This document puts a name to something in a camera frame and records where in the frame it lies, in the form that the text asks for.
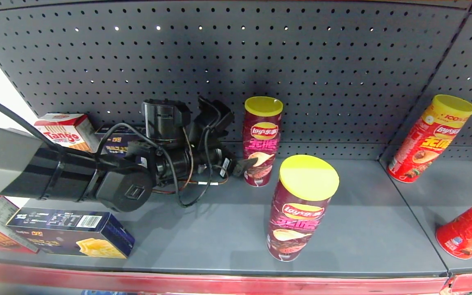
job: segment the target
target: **white label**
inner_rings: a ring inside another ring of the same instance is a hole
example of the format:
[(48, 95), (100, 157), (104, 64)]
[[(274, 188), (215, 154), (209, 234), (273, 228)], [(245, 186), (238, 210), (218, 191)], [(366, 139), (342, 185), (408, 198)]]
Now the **white label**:
[(96, 228), (100, 223), (101, 216), (84, 215), (77, 223), (76, 227)]
[(144, 158), (144, 157), (141, 157), (141, 164), (140, 165), (147, 168), (147, 159)]
[(7, 198), (0, 197), (0, 233), (16, 241), (21, 246), (28, 248), (28, 250), (31, 250), (32, 252), (38, 252), (38, 248), (34, 246), (34, 244), (29, 242), (24, 237), (15, 234), (13, 230), (6, 227), (6, 223), (17, 210), (18, 207), (10, 202)]
[[(229, 158), (225, 158), (225, 160), (223, 161), (222, 167), (223, 167), (224, 169), (227, 169), (227, 167), (229, 166), (230, 163), (231, 163), (231, 160), (230, 160)], [(222, 170), (220, 171), (220, 176), (221, 176), (221, 177), (225, 177), (225, 170), (222, 169)]]

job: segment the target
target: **store shelf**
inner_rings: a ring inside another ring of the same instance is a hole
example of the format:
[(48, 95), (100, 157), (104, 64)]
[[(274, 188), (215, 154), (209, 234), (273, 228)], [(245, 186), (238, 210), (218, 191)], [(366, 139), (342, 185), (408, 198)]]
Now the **store shelf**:
[(415, 183), (394, 182), (449, 271), (472, 272), (472, 259), (461, 260), (447, 254), (434, 236), (437, 226), (472, 206), (472, 161), (439, 160)]
[[(0, 252), (0, 263), (49, 268), (244, 276), (353, 278), (438, 277), (446, 269), (382, 166), (332, 160), (341, 184), (320, 228), (292, 263), (266, 250), (275, 183), (251, 188), (243, 179), (212, 187), (199, 205), (180, 208), (154, 196), (115, 215), (136, 238), (127, 260)], [(279, 162), (272, 179), (277, 179)], [(191, 197), (196, 192), (188, 191)], [(27, 206), (105, 210), (98, 203), (40, 202)]]

